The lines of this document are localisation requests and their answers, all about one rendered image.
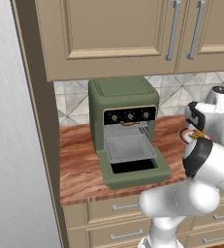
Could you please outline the grey metal oven tray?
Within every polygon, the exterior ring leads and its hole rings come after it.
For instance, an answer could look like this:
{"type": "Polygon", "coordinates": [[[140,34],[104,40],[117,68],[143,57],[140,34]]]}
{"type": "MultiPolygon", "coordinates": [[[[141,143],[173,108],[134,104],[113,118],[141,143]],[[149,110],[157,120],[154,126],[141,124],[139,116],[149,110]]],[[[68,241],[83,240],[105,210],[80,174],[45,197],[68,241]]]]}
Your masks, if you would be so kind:
{"type": "Polygon", "coordinates": [[[156,151],[144,134],[105,138],[105,146],[112,164],[157,157],[156,151]]]}

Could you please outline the green toaster oven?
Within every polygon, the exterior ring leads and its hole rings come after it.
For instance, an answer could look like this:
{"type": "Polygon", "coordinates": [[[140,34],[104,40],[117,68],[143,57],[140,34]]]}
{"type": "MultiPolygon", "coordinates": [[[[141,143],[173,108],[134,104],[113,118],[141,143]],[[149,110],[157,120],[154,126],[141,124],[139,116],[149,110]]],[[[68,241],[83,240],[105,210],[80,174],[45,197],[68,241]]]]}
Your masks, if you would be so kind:
{"type": "Polygon", "coordinates": [[[146,121],[153,141],[159,107],[157,90],[144,77],[95,78],[88,82],[90,132],[94,149],[104,149],[104,127],[111,124],[146,121]],[[143,118],[143,111],[149,118],[143,118]],[[127,114],[133,112],[133,120],[127,114]],[[118,119],[112,121],[112,115],[118,119]]]}

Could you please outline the green toaster oven door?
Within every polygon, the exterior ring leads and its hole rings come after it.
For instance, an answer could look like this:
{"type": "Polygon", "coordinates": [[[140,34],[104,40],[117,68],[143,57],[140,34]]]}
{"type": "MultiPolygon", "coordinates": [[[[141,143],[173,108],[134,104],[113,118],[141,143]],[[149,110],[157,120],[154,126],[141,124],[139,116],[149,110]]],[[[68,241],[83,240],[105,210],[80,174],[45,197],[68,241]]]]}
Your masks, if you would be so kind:
{"type": "Polygon", "coordinates": [[[104,183],[114,190],[164,182],[172,174],[172,171],[160,150],[156,146],[153,149],[157,155],[151,160],[155,166],[154,169],[124,171],[122,173],[112,171],[112,164],[105,150],[98,151],[97,155],[104,183]]]}

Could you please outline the wide beige upper cupboard door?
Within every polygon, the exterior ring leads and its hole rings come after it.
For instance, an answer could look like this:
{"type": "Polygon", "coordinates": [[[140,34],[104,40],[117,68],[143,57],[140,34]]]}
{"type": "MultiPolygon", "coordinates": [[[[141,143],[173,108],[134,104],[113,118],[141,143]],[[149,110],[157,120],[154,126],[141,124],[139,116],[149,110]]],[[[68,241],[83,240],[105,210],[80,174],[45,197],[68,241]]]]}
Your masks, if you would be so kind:
{"type": "Polygon", "coordinates": [[[35,0],[49,81],[171,74],[173,0],[35,0]]]}

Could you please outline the white plate with red rim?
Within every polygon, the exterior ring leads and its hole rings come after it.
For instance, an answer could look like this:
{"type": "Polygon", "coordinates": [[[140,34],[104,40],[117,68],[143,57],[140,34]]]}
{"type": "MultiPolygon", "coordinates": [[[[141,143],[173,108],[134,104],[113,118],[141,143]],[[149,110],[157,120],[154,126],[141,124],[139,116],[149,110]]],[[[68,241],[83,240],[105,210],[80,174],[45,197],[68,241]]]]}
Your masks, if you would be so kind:
{"type": "Polygon", "coordinates": [[[196,131],[196,130],[187,129],[187,128],[181,129],[181,130],[179,131],[179,134],[178,134],[179,139],[180,139],[183,143],[189,144],[192,140],[194,140],[194,139],[192,139],[192,138],[190,137],[190,135],[191,135],[194,131],[196,131]]]}

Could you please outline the brown tall side panel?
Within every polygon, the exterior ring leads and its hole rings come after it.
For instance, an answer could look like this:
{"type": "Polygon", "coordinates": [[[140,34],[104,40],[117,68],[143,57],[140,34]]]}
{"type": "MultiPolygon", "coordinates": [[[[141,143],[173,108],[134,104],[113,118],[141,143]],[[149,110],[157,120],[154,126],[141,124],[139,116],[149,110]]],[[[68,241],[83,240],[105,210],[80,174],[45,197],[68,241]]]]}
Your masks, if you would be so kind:
{"type": "Polygon", "coordinates": [[[60,204],[59,123],[53,84],[47,81],[35,0],[11,0],[61,248],[70,248],[60,204]]]}

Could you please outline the brown food on plate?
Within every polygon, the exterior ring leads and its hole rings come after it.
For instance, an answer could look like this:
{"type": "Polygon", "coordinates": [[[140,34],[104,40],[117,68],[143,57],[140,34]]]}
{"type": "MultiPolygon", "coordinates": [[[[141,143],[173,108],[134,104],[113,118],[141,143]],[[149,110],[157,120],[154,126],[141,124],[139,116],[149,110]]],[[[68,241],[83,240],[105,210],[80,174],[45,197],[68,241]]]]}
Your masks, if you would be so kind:
{"type": "Polygon", "coordinates": [[[206,136],[206,135],[205,135],[204,132],[201,132],[201,131],[198,131],[198,130],[194,131],[194,132],[190,135],[190,137],[191,137],[192,139],[194,139],[194,140],[196,140],[197,138],[204,138],[205,136],[206,136]]]}

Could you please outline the beige drawer front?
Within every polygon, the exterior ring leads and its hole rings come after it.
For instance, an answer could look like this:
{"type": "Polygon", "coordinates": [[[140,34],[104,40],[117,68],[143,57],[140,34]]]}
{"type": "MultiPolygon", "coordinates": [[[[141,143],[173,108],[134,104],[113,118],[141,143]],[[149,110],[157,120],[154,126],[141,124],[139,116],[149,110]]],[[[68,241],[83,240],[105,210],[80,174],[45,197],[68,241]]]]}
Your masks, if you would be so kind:
{"type": "Polygon", "coordinates": [[[138,208],[112,211],[112,205],[117,206],[138,204],[138,196],[127,196],[121,198],[113,198],[103,201],[92,201],[88,204],[88,223],[97,223],[101,221],[111,220],[113,218],[138,212],[138,208]]]}
{"type": "Polygon", "coordinates": [[[197,230],[197,229],[224,224],[224,219],[214,220],[213,215],[224,215],[224,204],[220,204],[215,211],[211,212],[208,215],[196,217],[194,219],[192,228],[194,230],[197,230]]]}
{"type": "Polygon", "coordinates": [[[212,229],[206,232],[196,232],[189,234],[185,241],[185,248],[209,248],[211,246],[224,244],[224,240],[212,243],[204,243],[203,238],[212,239],[224,234],[224,228],[212,229]]]}
{"type": "Polygon", "coordinates": [[[118,248],[120,245],[138,244],[141,238],[147,234],[149,226],[149,220],[137,220],[92,229],[89,231],[90,248],[118,248]],[[111,233],[122,235],[135,233],[138,229],[143,229],[143,234],[117,240],[110,239],[111,233]]]}

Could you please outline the grey fridge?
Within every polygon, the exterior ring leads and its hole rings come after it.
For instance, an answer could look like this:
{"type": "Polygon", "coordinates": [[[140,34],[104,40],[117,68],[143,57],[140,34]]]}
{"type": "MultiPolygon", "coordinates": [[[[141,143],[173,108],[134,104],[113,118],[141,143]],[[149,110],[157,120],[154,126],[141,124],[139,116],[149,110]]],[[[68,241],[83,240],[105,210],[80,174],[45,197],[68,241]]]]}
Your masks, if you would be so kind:
{"type": "Polygon", "coordinates": [[[11,0],[0,0],[0,248],[62,248],[11,0]]]}

